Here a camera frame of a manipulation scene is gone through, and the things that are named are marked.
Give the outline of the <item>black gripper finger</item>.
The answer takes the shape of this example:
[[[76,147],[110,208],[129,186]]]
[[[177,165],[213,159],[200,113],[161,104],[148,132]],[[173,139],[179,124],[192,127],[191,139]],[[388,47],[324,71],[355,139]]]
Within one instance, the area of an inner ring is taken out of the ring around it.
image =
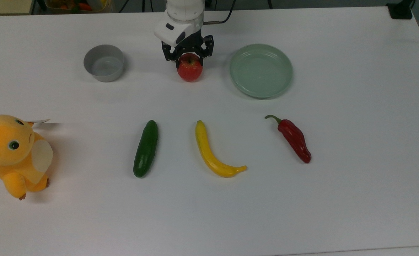
[[[165,43],[165,42],[161,42],[162,43],[162,51],[164,53],[165,59],[167,61],[172,61],[175,63],[176,68],[179,68],[179,59],[182,55],[182,47],[180,45],[177,45],[176,47],[174,47],[174,50],[172,51],[172,46]]]
[[[210,34],[205,37],[200,37],[198,42],[198,56],[201,66],[204,65],[204,59],[210,57],[214,51],[214,37]]]

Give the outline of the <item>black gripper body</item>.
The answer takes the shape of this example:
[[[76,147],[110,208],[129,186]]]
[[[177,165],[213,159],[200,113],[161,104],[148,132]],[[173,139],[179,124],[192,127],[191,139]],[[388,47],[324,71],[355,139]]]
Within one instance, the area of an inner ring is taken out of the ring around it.
[[[182,39],[175,47],[174,55],[183,55],[184,53],[196,53],[197,55],[205,55],[205,37],[202,36],[202,30],[190,34]]]

